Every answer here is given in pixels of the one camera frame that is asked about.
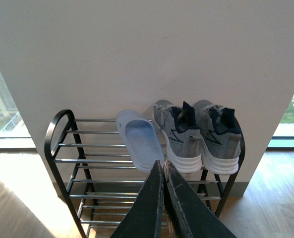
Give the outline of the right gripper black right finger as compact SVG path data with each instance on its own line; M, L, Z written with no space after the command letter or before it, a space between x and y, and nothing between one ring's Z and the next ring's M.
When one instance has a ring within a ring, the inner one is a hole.
M164 204L177 238L234 238L207 208L174 164L164 164Z

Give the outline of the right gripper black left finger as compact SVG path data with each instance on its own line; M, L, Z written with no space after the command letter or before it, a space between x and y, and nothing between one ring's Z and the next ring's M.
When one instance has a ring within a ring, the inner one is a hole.
M133 206L111 237L160 238L163 216L164 178L156 160Z

